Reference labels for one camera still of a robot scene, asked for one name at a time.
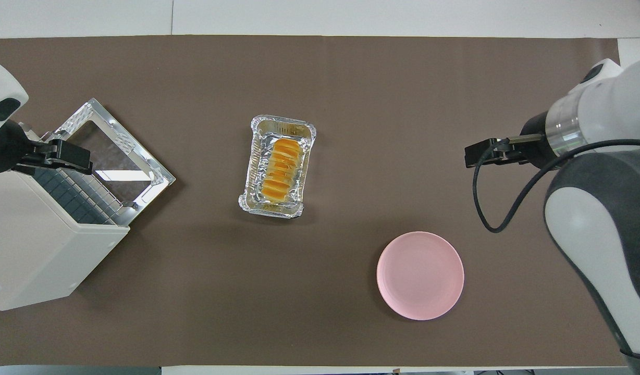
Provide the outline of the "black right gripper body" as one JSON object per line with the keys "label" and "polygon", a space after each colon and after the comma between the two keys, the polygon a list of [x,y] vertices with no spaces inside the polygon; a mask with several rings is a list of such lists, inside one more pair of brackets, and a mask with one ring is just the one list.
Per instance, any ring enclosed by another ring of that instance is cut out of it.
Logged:
{"label": "black right gripper body", "polygon": [[535,168],[542,169],[557,154],[549,145],[546,134],[547,112],[530,118],[522,128],[520,135],[510,137],[508,155],[524,155]]}

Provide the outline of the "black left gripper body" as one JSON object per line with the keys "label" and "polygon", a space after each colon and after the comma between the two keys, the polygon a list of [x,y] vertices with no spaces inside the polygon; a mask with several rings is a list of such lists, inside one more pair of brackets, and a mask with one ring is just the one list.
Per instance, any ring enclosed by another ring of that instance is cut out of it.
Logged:
{"label": "black left gripper body", "polygon": [[48,144],[32,140],[20,124],[7,120],[0,128],[0,173],[13,171],[24,158],[44,158]]}

